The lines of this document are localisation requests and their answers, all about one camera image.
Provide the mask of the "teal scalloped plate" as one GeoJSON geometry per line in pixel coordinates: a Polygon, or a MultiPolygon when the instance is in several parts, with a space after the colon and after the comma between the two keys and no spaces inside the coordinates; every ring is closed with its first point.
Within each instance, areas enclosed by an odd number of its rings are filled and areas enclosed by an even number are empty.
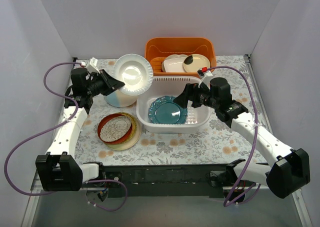
{"type": "Polygon", "coordinates": [[[148,109],[148,121],[152,124],[183,125],[187,121],[188,109],[174,102],[176,97],[165,95],[153,101],[148,109]]]}

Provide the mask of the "white plastic bin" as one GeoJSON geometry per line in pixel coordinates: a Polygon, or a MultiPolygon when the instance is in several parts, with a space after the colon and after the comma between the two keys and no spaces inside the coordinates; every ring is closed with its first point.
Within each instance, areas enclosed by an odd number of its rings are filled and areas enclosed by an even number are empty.
{"type": "Polygon", "coordinates": [[[155,76],[150,88],[140,95],[136,104],[136,115],[138,120],[151,133],[195,133],[207,123],[211,110],[206,106],[192,108],[188,103],[188,116],[184,124],[161,124],[151,123],[148,118],[148,110],[151,104],[163,96],[178,96],[183,92],[186,84],[198,83],[200,80],[193,76],[155,76]]]}

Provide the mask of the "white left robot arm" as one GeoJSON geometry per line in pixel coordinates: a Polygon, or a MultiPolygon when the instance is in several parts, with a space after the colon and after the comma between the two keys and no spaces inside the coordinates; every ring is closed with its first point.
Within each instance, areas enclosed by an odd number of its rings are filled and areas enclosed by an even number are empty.
{"type": "Polygon", "coordinates": [[[75,149],[82,126],[98,95],[108,96],[125,84],[110,76],[105,70],[90,73],[85,67],[71,71],[71,86],[67,89],[62,126],[57,128],[51,146],[35,160],[42,188],[46,192],[78,191],[90,181],[95,187],[106,183],[102,163],[77,164],[75,149]]]}

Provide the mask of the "white deep plate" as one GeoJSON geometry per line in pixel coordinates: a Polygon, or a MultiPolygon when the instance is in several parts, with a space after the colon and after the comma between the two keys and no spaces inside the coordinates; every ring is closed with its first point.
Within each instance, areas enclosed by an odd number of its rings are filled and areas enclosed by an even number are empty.
{"type": "Polygon", "coordinates": [[[112,76],[124,83],[120,92],[128,96],[139,96],[151,87],[154,72],[143,56],[131,53],[121,56],[115,62],[112,76]]]}

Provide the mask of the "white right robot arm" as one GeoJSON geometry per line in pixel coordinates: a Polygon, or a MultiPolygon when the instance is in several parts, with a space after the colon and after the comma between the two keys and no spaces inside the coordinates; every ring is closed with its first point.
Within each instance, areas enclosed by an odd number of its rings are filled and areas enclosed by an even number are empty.
{"type": "Polygon", "coordinates": [[[227,80],[216,77],[209,86],[188,83],[174,103],[186,108],[206,106],[214,109],[217,118],[243,136],[266,160],[265,164],[238,159],[226,166],[225,181],[237,186],[249,181],[267,186],[277,197],[284,199],[310,182],[310,159],[302,148],[293,149],[281,142],[264,127],[255,123],[252,114],[234,100],[227,80]]]}

